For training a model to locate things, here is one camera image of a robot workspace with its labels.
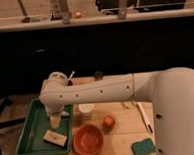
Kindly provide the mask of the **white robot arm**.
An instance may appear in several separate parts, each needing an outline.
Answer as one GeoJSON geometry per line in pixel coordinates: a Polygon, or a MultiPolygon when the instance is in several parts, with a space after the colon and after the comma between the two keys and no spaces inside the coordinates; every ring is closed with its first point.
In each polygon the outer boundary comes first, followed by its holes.
{"type": "Polygon", "coordinates": [[[156,155],[194,155],[194,69],[175,67],[70,86],[63,73],[43,81],[39,99],[50,115],[65,105],[151,102],[156,155]]]}

